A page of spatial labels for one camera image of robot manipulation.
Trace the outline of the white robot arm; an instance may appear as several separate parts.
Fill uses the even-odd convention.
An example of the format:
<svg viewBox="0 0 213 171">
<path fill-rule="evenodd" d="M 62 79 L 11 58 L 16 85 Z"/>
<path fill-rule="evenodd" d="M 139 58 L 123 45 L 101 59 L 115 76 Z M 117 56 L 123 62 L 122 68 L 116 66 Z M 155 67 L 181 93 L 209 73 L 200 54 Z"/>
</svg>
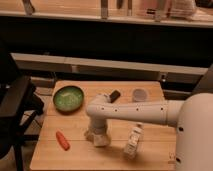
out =
<svg viewBox="0 0 213 171">
<path fill-rule="evenodd" d="M 86 113 L 87 136 L 104 138 L 96 147 L 109 144 L 108 119 L 168 125 L 177 130 L 175 170 L 213 171 L 213 64 L 186 100 L 113 104 L 109 95 L 98 94 Z"/>
</svg>

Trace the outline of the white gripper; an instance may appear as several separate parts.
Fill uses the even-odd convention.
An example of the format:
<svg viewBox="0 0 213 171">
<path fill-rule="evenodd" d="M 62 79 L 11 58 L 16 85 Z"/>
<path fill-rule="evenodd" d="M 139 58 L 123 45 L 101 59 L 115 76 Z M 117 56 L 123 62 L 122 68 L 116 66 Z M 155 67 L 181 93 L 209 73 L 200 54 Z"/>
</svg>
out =
<svg viewBox="0 0 213 171">
<path fill-rule="evenodd" d="M 90 122 L 88 130 L 86 131 L 86 139 L 94 141 L 95 135 L 107 135 L 107 128 L 106 122 Z"/>
</svg>

